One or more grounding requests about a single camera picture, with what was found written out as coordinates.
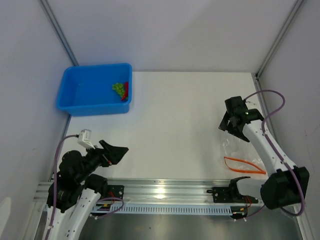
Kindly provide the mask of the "clear zip top bag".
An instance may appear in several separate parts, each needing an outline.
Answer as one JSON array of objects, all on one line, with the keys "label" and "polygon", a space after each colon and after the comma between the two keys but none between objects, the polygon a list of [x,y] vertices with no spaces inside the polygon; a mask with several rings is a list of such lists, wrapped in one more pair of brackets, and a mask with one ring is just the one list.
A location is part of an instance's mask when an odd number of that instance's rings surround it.
[{"label": "clear zip top bag", "polygon": [[267,176],[267,170],[254,147],[227,132],[220,134],[220,162],[232,173]]}]

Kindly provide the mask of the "red chili pepper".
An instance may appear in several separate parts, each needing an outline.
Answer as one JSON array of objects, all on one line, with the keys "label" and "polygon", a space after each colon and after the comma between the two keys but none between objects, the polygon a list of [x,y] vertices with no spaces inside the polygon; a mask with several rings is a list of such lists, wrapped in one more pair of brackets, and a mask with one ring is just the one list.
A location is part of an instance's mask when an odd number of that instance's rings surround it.
[{"label": "red chili pepper", "polygon": [[129,82],[126,81],[124,84],[123,84],[123,89],[124,89],[124,94],[121,98],[122,101],[126,100],[128,98],[128,95],[129,95]]}]

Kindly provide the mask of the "green grape bunch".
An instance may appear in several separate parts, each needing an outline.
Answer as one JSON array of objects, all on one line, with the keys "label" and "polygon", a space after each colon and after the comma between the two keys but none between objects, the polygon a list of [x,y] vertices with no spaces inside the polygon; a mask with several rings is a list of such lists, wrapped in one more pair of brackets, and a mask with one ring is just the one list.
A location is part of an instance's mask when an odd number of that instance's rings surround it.
[{"label": "green grape bunch", "polygon": [[125,85],[123,83],[115,83],[112,85],[112,89],[122,98],[125,95]]}]

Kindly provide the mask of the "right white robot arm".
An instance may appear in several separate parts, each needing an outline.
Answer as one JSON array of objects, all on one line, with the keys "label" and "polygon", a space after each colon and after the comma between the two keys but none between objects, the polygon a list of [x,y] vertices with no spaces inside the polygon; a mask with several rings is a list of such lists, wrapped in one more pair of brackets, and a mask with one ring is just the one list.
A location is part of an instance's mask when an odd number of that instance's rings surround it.
[{"label": "right white robot arm", "polygon": [[270,210],[294,204],[305,208],[309,171],[298,167],[284,153],[265,127],[257,109],[227,110],[219,129],[252,144],[268,175],[266,181],[251,177],[230,180],[228,196],[232,201],[239,202],[250,196],[262,200]]}]

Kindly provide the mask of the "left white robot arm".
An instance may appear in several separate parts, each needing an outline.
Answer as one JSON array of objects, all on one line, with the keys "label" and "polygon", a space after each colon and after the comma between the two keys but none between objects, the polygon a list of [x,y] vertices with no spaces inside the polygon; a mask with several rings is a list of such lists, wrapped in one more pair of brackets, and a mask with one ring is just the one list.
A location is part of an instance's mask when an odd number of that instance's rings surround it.
[{"label": "left white robot arm", "polygon": [[97,203],[108,201],[111,205],[120,202],[109,215],[120,211],[125,203],[123,191],[108,184],[108,179],[95,174],[99,167],[117,165],[128,147],[113,146],[100,140],[101,147],[90,140],[79,138],[78,144],[85,148],[86,155],[77,150],[66,152],[61,163],[55,162],[53,183],[48,189],[47,219],[44,240],[77,240]]}]

